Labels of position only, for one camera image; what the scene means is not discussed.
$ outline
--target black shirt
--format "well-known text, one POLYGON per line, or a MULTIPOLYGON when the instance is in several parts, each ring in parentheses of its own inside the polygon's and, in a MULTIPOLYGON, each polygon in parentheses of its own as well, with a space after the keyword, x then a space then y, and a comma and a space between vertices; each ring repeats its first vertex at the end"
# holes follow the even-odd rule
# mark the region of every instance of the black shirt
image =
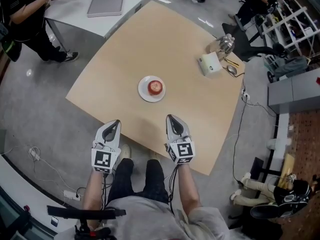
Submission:
POLYGON ((45 8, 43 5, 34 14, 28 17, 20 24, 10 22, 10 15, 20 10, 23 6, 34 2, 35 0, 1 0, 3 9, 4 24, 9 29, 11 37, 17 41, 26 41, 34 37, 42 28, 44 23, 45 8))
POLYGON ((255 10, 259 14, 268 14, 268 9, 275 5, 277 0, 268 0, 268 5, 261 0, 251 0, 253 7, 252 9, 255 10))
POLYGON ((288 195, 295 194, 296 196, 307 195, 311 193, 311 188, 305 180, 295 180, 293 182, 293 189, 287 190, 281 187, 276 186, 273 192, 275 201, 278 205, 284 203, 284 198, 288 195))

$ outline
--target black pants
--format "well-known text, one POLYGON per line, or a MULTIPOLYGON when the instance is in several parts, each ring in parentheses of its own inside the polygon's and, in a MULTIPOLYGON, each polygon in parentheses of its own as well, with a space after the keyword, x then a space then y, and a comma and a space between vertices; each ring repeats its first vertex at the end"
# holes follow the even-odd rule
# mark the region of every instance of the black pants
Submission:
POLYGON ((257 6, 260 5, 259 3, 256 3, 256 0, 247 0, 244 2, 236 14, 240 19, 242 26, 248 24, 255 15, 259 14, 259 8, 257 8, 257 6))
POLYGON ((128 196, 138 196, 168 204, 168 192, 165 189, 165 177, 158 160, 149 160, 146 164, 145 187, 143 191, 135 193, 132 189, 131 174, 134 162, 124 158, 118 165, 109 192, 108 203, 112 200, 128 196))
POLYGON ((45 27, 40 32, 28 41, 22 42, 32 50, 34 50, 44 61, 63 62, 67 54, 63 51, 58 51, 50 42, 45 27))

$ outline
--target white plate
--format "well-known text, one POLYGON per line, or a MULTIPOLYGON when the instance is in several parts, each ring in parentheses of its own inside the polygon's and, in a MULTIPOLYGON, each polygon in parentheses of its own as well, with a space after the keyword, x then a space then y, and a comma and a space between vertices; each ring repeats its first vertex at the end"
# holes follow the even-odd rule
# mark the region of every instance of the white plate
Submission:
POLYGON ((157 76, 154 75, 148 75, 141 79, 141 81, 138 84, 138 92, 142 99, 144 99, 147 102, 158 102, 163 99, 163 97, 166 94, 166 86, 165 83, 157 76), (162 84, 162 92, 158 95, 150 95, 148 91, 148 84, 151 81, 157 80, 162 84))

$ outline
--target small box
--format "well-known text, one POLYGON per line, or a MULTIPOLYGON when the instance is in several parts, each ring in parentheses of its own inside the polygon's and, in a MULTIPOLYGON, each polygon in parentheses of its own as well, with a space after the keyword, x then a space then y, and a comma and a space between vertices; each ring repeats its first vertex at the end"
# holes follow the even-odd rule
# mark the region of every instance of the small box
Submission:
POLYGON ((222 69, 216 52, 203 54, 198 59, 202 73, 207 78, 213 78, 214 75, 222 69))
POLYGON ((120 152, 111 152, 104 149, 91 149, 91 165, 96 172, 111 174, 119 158, 120 152))
POLYGON ((167 152, 169 153, 172 161, 176 165, 183 165, 190 163, 192 158, 196 156, 195 143, 191 142, 178 142, 167 143, 167 152))

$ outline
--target gray cabinet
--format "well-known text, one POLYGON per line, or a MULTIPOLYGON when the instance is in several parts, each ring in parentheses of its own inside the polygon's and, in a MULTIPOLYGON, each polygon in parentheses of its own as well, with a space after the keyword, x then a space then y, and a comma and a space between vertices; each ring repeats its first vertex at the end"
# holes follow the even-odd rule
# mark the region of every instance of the gray cabinet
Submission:
POLYGON ((320 68, 268 85, 268 105, 277 114, 320 109, 320 68))

